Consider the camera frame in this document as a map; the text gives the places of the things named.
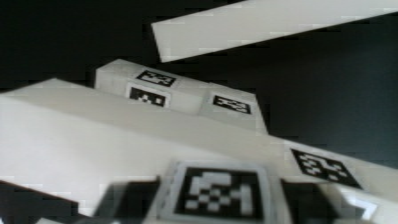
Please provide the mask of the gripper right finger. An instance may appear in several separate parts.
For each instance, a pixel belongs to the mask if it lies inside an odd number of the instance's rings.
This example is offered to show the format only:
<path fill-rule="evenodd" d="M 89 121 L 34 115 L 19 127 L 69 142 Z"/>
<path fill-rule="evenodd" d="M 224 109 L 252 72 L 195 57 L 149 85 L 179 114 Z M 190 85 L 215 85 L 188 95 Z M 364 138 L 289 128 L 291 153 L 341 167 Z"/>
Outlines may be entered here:
<path fill-rule="evenodd" d="M 332 184 L 280 180 L 286 210 L 279 224 L 376 224 Z"/>

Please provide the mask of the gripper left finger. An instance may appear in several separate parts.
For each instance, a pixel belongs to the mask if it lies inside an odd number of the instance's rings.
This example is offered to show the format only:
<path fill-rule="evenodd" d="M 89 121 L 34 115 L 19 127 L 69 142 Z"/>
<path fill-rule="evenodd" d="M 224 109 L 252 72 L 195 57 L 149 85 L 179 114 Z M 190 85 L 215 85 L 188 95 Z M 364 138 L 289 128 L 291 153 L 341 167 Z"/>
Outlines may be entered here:
<path fill-rule="evenodd" d="M 160 177 L 113 183 L 90 218 L 76 224 L 142 224 L 160 188 Z"/>

